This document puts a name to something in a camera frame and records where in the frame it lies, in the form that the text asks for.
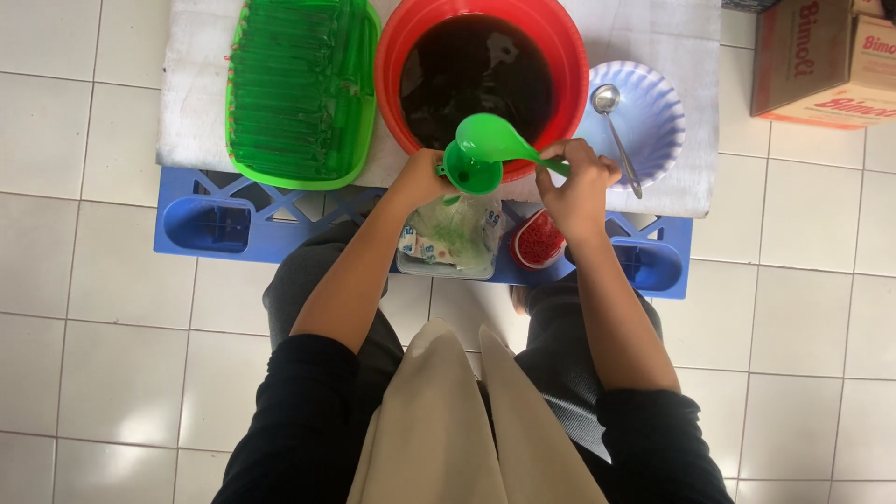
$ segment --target dark liquid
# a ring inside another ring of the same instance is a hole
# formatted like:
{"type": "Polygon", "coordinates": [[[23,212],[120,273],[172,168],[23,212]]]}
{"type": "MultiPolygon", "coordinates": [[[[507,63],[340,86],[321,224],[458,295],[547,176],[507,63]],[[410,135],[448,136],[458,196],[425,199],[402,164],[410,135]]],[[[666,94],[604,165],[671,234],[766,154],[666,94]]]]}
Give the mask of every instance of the dark liquid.
{"type": "Polygon", "coordinates": [[[534,143],[551,116],[547,60],[509,22],[463,14],[420,37],[401,71],[401,109],[424,147],[444,150],[467,116],[489,112],[534,143]]]}

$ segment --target metal ladle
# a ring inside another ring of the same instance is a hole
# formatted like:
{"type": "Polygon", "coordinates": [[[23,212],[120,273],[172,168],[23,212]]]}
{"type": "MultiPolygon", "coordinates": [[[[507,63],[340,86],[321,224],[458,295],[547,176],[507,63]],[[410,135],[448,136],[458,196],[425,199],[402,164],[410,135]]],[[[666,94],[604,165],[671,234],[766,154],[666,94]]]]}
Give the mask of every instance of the metal ladle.
{"type": "Polygon", "coordinates": [[[620,98],[619,90],[616,86],[613,84],[604,84],[594,90],[594,94],[591,95],[591,106],[594,107],[599,114],[602,114],[607,118],[607,122],[610,124],[610,131],[613,132],[613,138],[616,139],[616,147],[619,148],[619,154],[622,156],[622,166],[625,170],[625,175],[628,177],[628,183],[632,186],[634,197],[641,199],[644,196],[641,191],[641,181],[634,173],[632,160],[628,159],[628,154],[622,146],[622,140],[619,140],[619,134],[616,133],[616,129],[613,127],[613,121],[610,119],[610,112],[616,110],[620,98]]]}

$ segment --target green funnel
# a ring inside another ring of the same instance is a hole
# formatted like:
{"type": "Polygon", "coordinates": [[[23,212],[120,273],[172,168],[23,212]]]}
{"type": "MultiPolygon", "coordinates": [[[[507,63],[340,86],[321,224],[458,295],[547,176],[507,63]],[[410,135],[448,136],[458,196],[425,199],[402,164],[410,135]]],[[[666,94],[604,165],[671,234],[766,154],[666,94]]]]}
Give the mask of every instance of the green funnel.
{"type": "Polygon", "coordinates": [[[500,161],[476,161],[467,156],[457,142],[445,147],[443,165],[435,173],[468,195],[487,195],[501,185],[504,165],[500,161]]]}

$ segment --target green tray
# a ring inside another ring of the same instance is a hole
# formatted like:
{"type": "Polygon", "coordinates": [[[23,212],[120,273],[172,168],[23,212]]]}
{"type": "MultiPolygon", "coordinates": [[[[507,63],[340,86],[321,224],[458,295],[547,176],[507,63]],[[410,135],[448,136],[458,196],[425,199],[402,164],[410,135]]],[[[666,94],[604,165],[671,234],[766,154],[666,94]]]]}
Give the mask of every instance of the green tray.
{"type": "Polygon", "coordinates": [[[252,180],[326,191],[364,168],[380,19],[367,0],[248,0],[230,53],[227,151],[252,180]]]}

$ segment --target white tile floor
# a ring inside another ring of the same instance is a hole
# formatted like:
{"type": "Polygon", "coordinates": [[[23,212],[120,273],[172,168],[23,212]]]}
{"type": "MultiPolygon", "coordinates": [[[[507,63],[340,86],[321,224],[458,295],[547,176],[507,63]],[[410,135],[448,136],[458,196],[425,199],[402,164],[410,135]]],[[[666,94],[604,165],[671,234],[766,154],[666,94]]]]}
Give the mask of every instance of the white tile floor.
{"type": "MultiPolygon", "coordinates": [[[[208,502],[265,371],[274,266],[151,251],[168,1],[4,8],[0,502],[208,502]]],[[[669,354],[739,504],[896,502],[896,125],[751,119],[754,18],[723,21],[712,210],[688,299],[654,301],[669,354]]],[[[446,317],[470,351],[481,322],[519,351],[505,295],[393,277],[383,310],[404,343],[446,317]]]]}

